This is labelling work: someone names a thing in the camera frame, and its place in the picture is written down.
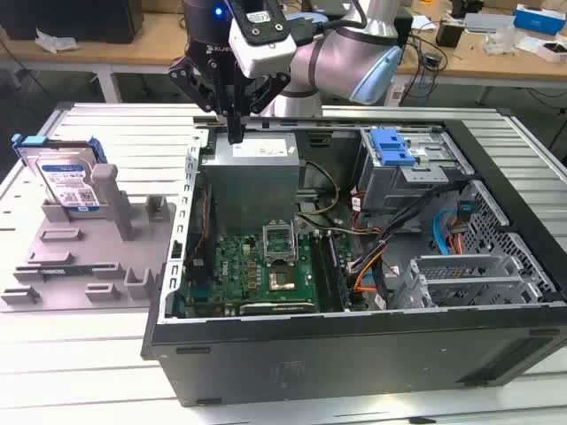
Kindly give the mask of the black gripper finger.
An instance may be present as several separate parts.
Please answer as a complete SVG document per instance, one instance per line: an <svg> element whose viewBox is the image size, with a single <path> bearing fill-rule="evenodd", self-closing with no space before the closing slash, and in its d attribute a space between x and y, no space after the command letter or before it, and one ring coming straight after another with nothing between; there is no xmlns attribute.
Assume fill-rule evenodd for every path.
<svg viewBox="0 0 567 425"><path fill-rule="evenodd" d="M230 144L237 143L237 113L229 91L228 74L215 55L194 61L178 58L168 68L172 83L205 112L214 112L227 128Z"/></svg>
<svg viewBox="0 0 567 425"><path fill-rule="evenodd" d="M243 141L245 117L262 112L290 81L288 73L270 74L256 79L235 73L235 144Z"/></svg>

